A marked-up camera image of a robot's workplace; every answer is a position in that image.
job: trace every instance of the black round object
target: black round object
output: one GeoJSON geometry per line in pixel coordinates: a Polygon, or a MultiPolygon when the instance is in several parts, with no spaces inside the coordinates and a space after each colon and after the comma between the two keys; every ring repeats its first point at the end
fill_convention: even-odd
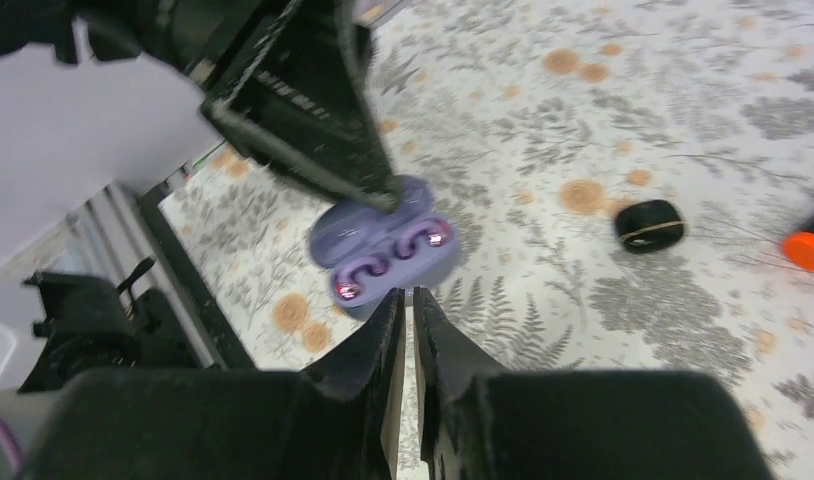
{"type": "Polygon", "coordinates": [[[684,220],[666,200],[631,205],[616,215],[613,226],[622,247],[636,254],[664,250],[684,236],[684,220]]]}

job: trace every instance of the purple earbud case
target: purple earbud case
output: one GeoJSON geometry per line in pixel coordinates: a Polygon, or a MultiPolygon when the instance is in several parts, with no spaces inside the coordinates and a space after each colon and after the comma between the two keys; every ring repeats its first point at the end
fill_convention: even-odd
{"type": "Polygon", "coordinates": [[[404,198],[391,215],[343,200],[310,229],[310,256],[330,269],[334,303],[366,320],[393,288],[432,288],[454,270],[460,238],[451,222],[431,213],[423,180],[401,175],[404,198]]]}

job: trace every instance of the earbud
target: earbud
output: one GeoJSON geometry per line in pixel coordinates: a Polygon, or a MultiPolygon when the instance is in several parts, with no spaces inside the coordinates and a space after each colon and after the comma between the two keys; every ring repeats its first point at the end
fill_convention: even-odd
{"type": "Polygon", "coordinates": [[[357,298],[363,292],[360,282],[354,278],[357,272],[366,271],[373,277],[379,277],[386,273],[388,268],[389,264],[386,260],[374,255],[353,260],[340,268],[339,273],[336,274],[334,282],[336,294],[343,300],[357,298]]]}
{"type": "Polygon", "coordinates": [[[410,227],[395,242],[395,256],[407,260],[416,252],[416,240],[424,237],[431,247],[441,247],[451,238],[451,229],[441,220],[425,220],[410,227]]]}

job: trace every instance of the table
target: table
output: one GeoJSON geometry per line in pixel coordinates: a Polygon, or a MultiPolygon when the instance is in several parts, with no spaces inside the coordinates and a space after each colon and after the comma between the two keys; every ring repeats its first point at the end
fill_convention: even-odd
{"type": "MultiPolygon", "coordinates": [[[[426,0],[378,36],[381,135],[463,233],[450,318],[513,368],[707,371],[814,479],[814,274],[779,253],[814,211],[814,0],[426,0]],[[612,216],[654,198],[687,237],[623,253],[612,216]]],[[[302,368],[358,326],[305,250],[327,205],[210,162],[164,211],[257,365],[302,368]]]]}

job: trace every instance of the tablecloth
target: tablecloth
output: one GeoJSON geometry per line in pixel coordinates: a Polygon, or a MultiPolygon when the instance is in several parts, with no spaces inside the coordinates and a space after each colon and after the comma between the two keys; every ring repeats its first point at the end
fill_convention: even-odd
{"type": "MultiPolygon", "coordinates": [[[[814,274],[779,253],[814,211],[814,0],[424,0],[377,34],[380,133],[463,235],[436,290],[459,328],[513,368],[709,372],[776,474],[814,479],[814,274]],[[686,238],[624,253],[613,215],[655,198],[686,238]]],[[[306,252],[327,207],[230,150],[163,205],[261,368],[358,326],[306,252]]]]}

